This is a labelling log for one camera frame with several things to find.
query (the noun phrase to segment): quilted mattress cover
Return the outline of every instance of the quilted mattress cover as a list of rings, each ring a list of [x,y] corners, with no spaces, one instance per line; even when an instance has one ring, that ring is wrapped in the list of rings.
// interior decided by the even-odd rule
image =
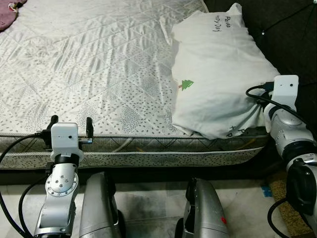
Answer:
[[[167,42],[173,24],[200,0],[29,0],[0,33],[0,152],[52,115],[94,121],[95,142],[82,167],[219,166],[255,156],[267,141],[250,129],[238,138],[187,137],[171,125],[177,85]],[[21,143],[1,168],[40,169],[43,142]]]

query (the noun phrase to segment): floor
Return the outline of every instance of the floor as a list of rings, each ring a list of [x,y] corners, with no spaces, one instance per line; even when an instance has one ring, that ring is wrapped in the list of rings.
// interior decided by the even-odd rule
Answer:
[[[261,180],[212,181],[222,203],[231,238],[278,238],[266,221],[274,199],[261,188]],[[127,226],[127,238],[174,238],[176,223],[184,213],[186,182],[117,184],[115,195]],[[25,185],[0,186],[11,215],[18,220],[17,205]],[[73,236],[78,237],[84,187],[76,197],[77,215]],[[29,230],[34,230],[45,195],[43,186],[34,187],[24,202],[24,217]],[[286,226],[279,211],[273,222],[286,235]],[[0,211],[0,237],[20,238]]]

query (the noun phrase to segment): pillowcase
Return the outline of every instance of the pillowcase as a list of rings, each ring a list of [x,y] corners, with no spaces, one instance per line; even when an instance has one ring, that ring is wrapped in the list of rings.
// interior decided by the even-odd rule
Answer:
[[[264,126],[260,105],[245,91],[279,73],[249,35],[241,5],[227,12],[196,11],[173,26],[172,38],[176,128],[215,139]]]

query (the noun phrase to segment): pillow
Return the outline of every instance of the pillow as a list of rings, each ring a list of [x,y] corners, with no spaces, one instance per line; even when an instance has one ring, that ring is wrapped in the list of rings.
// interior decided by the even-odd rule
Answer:
[[[172,38],[176,128],[215,139],[264,126],[260,105],[245,91],[279,73],[248,34],[241,5],[227,12],[196,11],[173,26]]]

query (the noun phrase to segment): red dot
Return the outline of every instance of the red dot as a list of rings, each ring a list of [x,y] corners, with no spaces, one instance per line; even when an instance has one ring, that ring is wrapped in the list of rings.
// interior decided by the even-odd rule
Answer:
[[[221,220],[223,223],[225,223],[227,225],[227,220],[224,217],[221,217]]]

